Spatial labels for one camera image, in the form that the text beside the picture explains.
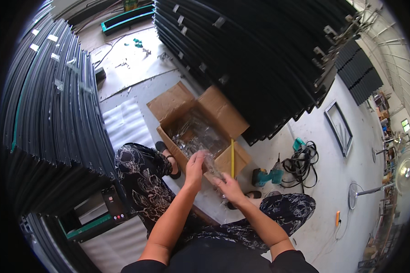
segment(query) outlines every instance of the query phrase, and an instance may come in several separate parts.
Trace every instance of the shoulder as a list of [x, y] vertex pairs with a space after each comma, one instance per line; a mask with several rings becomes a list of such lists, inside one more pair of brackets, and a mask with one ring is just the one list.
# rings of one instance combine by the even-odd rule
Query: shoulder
[[166, 268], [167, 266], [159, 261], [141, 260], [123, 267], [121, 273], [159, 273], [163, 272]]
[[312, 265], [306, 262], [299, 250], [287, 250], [276, 256], [271, 264], [272, 272], [292, 273], [319, 273]]

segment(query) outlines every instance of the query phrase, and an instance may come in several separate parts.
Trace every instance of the person's arm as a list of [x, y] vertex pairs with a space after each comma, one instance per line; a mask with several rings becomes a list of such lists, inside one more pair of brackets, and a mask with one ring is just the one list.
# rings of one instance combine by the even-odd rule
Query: person's arm
[[202, 185], [202, 162], [204, 154], [199, 151], [191, 156], [186, 166], [184, 186], [173, 199], [169, 208], [155, 223], [140, 260], [155, 260], [168, 265], [170, 253], [182, 232], [196, 194]]
[[295, 250], [284, 229], [246, 199], [240, 189], [240, 185], [235, 179], [227, 173], [223, 173], [223, 176], [225, 182], [214, 178], [213, 183], [221, 190], [226, 198], [243, 213], [258, 236], [267, 244], [270, 248], [272, 260], [284, 251]]

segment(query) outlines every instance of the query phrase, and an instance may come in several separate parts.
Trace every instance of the phone screen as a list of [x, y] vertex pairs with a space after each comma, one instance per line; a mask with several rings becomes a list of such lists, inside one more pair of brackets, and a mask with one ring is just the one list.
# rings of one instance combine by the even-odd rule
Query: phone screen
[[126, 211], [114, 186], [102, 190], [103, 200], [105, 201], [106, 207], [108, 208], [109, 214], [112, 216], [116, 223], [124, 222], [128, 219]]

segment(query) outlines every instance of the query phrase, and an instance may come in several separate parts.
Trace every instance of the black floral dress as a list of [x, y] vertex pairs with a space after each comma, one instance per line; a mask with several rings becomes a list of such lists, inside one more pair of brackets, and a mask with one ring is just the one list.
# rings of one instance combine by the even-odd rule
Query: black floral dress
[[[172, 166], [159, 151], [136, 143], [127, 143], [117, 150], [115, 166], [128, 201], [149, 235], [176, 196], [162, 179], [172, 172]], [[263, 199], [260, 205], [260, 210], [277, 222], [289, 236], [313, 215], [315, 208], [316, 202], [306, 194], [275, 195]], [[246, 219], [209, 226], [190, 213], [178, 240], [178, 247], [193, 238], [241, 243], [261, 253], [269, 249]]]

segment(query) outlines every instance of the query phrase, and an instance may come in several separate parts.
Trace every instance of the clear plastic wrap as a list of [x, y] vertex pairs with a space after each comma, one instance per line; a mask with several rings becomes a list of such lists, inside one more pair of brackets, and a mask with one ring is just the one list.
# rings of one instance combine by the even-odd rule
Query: clear plastic wrap
[[187, 158], [199, 150], [207, 150], [204, 165], [211, 174], [222, 178], [214, 159], [229, 146], [229, 141], [197, 109], [176, 120], [168, 135]]

